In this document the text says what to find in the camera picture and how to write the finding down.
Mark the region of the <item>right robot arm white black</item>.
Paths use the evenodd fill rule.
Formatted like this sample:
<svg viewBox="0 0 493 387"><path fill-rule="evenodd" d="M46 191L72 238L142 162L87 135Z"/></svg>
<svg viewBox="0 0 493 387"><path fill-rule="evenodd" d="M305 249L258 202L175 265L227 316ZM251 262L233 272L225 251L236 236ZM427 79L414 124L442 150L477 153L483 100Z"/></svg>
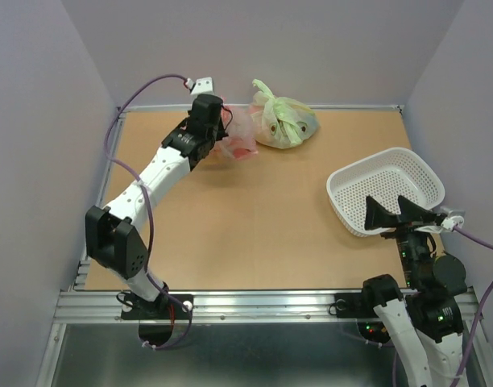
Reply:
<svg viewBox="0 0 493 387"><path fill-rule="evenodd" d="M464 223L459 211L435 213L404 196L393 214L373 197L366 199L364 227L383 229L396 242L404 278L403 295L388 274L364 281L359 305L376 314L389 334L411 386L466 386L462 365L463 319L456 296L467 290L466 269L450 254L436 253L434 235Z"/></svg>

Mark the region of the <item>pink plastic bag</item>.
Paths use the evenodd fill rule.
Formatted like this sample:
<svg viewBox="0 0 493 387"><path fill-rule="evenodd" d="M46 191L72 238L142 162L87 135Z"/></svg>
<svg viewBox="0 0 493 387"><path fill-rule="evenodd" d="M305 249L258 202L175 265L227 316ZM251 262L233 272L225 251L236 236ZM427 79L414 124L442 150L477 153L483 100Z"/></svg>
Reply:
<svg viewBox="0 0 493 387"><path fill-rule="evenodd" d="M213 152L232 160L245 160L257 155L255 127L246 108L225 104L222 122L226 137L216 142Z"/></svg>

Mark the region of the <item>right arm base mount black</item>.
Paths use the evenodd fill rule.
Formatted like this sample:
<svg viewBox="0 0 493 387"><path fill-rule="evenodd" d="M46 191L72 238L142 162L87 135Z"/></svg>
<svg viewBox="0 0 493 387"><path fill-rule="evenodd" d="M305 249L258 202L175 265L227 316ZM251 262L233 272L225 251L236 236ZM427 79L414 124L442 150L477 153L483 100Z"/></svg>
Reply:
<svg viewBox="0 0 493 387"><path fill-rule="evenodd" d="M366 304L360 292L340 292L334 295L328 313L339 319L353 319L358 335L349 337L361 340L366 345L392 347L390 335L376 313Z"/></svg>

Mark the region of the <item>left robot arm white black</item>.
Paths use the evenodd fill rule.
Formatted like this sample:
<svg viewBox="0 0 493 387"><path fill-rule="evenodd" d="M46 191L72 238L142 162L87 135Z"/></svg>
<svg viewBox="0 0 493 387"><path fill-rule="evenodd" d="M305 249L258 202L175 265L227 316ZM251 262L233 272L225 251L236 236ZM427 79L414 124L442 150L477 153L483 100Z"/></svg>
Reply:
<svg viewBox="0 0 493 387"><path fill-rule="evenodd" d="M150 164L135 181L104 207L92 206L85 215L86 251L140 298L140 308L152 318L168 308L165 284L151 274L151 249L139 228L153 221L153 209L163 196L204 160L226 136L223 101L200 94L182 122L162 141Z"/></svg>

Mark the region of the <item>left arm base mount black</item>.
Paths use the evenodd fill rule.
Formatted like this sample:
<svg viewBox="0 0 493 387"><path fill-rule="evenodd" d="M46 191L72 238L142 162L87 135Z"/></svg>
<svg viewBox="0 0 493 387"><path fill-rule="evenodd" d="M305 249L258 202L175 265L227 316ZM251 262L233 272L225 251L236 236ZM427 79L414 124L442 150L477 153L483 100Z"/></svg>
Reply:
<svg viewBox="0 0 493 387"><path fill-rule="evenodd" d="M153 351L173 349L192 326L192 294L160 294L154 302L148 302L126 290L117 293L116 300L122 307L120 319L138 323L142 347Z"/></svg>

